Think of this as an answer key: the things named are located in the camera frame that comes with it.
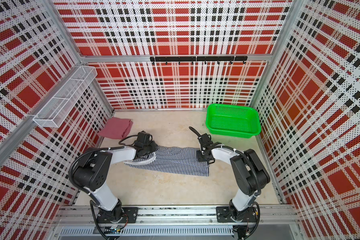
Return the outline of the striped tank top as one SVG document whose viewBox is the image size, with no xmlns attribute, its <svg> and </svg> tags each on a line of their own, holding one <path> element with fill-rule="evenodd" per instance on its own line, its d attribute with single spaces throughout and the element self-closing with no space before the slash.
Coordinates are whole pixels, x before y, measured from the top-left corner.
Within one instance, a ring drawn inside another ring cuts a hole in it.
<svg viewBox="0 0 360 240">
<path fill-rule="evenodd" d="M 209 165 L 197 159 L 197 148 L 163 147 L 142 158 L 125 161 L 124 164 L 137 169 L 162 173 L 208 177 Z"/>
</svg>

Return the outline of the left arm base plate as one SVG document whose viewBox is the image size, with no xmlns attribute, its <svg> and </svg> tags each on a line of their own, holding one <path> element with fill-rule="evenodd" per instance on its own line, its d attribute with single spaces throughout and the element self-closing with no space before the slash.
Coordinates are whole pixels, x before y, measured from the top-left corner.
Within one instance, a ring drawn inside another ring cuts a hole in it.
<svg viewBox="0 0 360 240">
<path fill-rule="evenodd" d="M 112 211 L 99 209 L 99 212 L 95 214 L 96 220 L 99 224 L 134 224 L 136 222 L 137 215 L 138 208 L 136 207 L 120 207 L 115 208 Z"/>
</svg>

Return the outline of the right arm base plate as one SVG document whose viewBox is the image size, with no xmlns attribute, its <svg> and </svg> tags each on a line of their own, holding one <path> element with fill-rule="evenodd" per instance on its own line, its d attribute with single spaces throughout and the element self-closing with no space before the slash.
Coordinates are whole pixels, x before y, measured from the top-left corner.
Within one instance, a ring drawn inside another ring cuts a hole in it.
<svg viewBox="0 0 360 240">
<path fill-rule="evenodd" d="M 219 223 L 255 223 L 257 221 L 256 209 L 249 207 L 243 211 L 236 211 L 234 207 L 216 207 Z"/>
</svg>

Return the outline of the maroon tank top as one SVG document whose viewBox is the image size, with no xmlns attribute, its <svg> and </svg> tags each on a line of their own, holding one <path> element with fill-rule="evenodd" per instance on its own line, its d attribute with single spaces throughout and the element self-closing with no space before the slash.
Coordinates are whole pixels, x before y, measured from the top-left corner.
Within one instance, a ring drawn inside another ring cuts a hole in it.
<svg viewBox="0 0 360 240">
<path fill-rule="evenodd" d="M 98 132 L 98 136 L 122 140 L 130 134 L 132 126 L 133 121 L 131 119 L 112 117 L 106 122 L 104 128 Z"/>
</svg>

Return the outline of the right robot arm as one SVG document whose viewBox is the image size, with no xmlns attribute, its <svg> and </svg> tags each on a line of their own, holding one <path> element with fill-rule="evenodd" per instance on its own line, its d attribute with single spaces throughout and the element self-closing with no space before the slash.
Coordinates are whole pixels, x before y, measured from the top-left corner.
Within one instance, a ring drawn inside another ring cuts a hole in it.
<svg viewBox="0 0 360 240">
<path fill-rule="evenodd" d="M 254 212 L 256 199 L 271 181 L 269 173 L 254 150 L 241 152 L 222 143 L 214 143 L 208 134 L 196 135 L 201 148 L 197 150 L 198 161 L 212 164 L 219 160 L 232 167 L 238 191 L 230 200 L 228 216 L 235 222 L 241 222 L 246 215 Z"/>
</svg>

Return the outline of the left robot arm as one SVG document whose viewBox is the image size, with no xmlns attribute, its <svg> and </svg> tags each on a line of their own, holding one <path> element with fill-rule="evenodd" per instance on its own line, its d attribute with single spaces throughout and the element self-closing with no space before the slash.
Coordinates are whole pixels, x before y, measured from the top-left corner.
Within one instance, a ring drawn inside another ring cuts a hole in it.
<svg viewBox="0 0 360 240">
<path fill-rule="evenodd" d="M 157 150 L 153 136 L 141 131 L 120 140 L 117 147 L 89 148 L 74 160 L 68 177 L 76 188 L 91 198 L 90 206 L 99 209 L 99 213 L 94 214 L 95 223 L 129 221 L 121 200 L 107 184 L 110 166 L 122 162 L 136 166 L 150 164 L 156 159 Z"/>
</svg>

